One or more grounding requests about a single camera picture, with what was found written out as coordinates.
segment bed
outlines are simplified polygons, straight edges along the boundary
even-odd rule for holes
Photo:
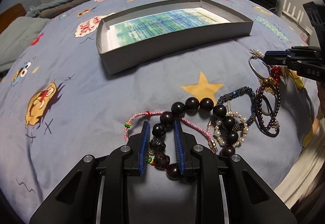
[[[48,9],[73,1],[43,4],[27,15],[49,14]],[[95,44],[100,19],[156,1],[163,0],[87,0],[75,2],[70,9],[61,6],[64,12],[58,9],[61,13],[55,16],[51,10],[51,21],[2,79],[0,188],[25,223],[84,155],[104,156],[125,144],[124,124],[132,115],[169,110],[173,102],[190,96],[208,96],[216,102],[243,86],[255,90],[259,83],[248,65],[250,49],[265,52],[303,45],[283,20],[253,2],[212,0],[254,20],[251,35],[191,48],[109,75]],[[265,75],[261,65],[256,68]],[[319,107],[316,83],[291,75],[287,87],[280,86],[280,134],[269,138],[253,124],[245,143],[236,149],[273,189],[312,138]],[[45,105],[35,108],[39,97]],[[231,107],[245,117],[250,115],[248,97],[233,100]],[[204,115],[185,117],[201,128],[209,121]],[[139,132],[143,120],[134,120],[130,133]],[[151,126],[158,121],[158,116],[149,119]],[[202,135],[183,129],[208,146]],[[165,153],[176,162],[172,132],[165,142]],[[171,181],[147,166],[144,177],[129,180],[128,194],[131,223],[194,223],[195,184]]]

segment metal screw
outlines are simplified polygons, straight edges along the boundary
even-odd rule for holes
[[[197,144],[197,145],[195,145],[195,146],[193,147],[193,149],[196,150],[197,152],[201,152],[201,151],[203,151],[203,146]]]
[[[241,160],[241,157],[238,154],[234,154],[231,157],[231,160],[233,160],[234,162],[239,162]]]
[[[92,157],[91,155],[86,155],[86,156],[83,158],[83,161],[89,163],[89,162],[92,161],[92,159],[93,159],[93,157]]]
[[[123,145],[123,146],[121,146],[121,151],[122,151],[123,153],[126,153],[126,152],[128,152],[129,150],[131,150],[131,147],[130,147],[130,146],[128,146],[128,145]]]

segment yellow star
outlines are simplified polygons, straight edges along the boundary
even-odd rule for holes
[[[200,72],[199,83],[196,85],[180,86],[188,93],[194,95],[199,101],[203,98],[210,98],[216,104],[215,93],[223,86],[223,84],[209,84],[205,75]]]

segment bead bracelet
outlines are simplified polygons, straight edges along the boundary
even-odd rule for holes
[[[272,110],[272,107],[270,105],[270,102],[268,99],[263,95],[264,90],[266,87],[272,87],[274,90],[274,97],[276,99],[276,106],[275,109]],[[267,104],[268,108],[270,109],[270,117],[271,120],[269,121],[267,127],[264,125],[263,116],[262,116],[262,101]],[[256,97],[255,97],[255,108],[257,113],[257,121],[259,124],[260,130],[269,137],[276,137],[279,134],[280,131],[280,125],[279,122],[276,120],[277,113],[280,109],[280,102],[281,102],[281,96],[279,87],[277,86],[277,82],[274,80],[274,78],[269,77],[265,80],[263,80],[263,83],[256,91]],[[270,133],[269,130],[271,128],[275,129],[275,133]]]

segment pearl bracelet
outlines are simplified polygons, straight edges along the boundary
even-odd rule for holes
[[[242,115],[240,115],[238,113],[238,111],[229,111],[227,112],[226,116],[231,116],[231,117],[235,117],[235,118],[239,118],[241,123],[243,124],[243,128],[240,129],[243,134],[242,136],[238,139],[238,133],[235,132],[235,131],[228,131],[227,132],[227,136],[229,136],[228,138],[230,138],[230,140],[233,140],[233,141],[236,141],[235,143],[232,144],[232,147],[236,147],[236,146],[239,146],[239,144],[242,144],[244,142],[244,139],[246,137],[246,135],[248,134],[248,124],[246,122],[246,118],[243,117]],[[219,145],[221,147],[224,147],[227,142],[221,137],[221,132],[219,130],[219,126],[221,126],[222,124],[222,121],[221,120],[217,120],[216,121],[216,126],[214,128],[214,137],[217,139]]]

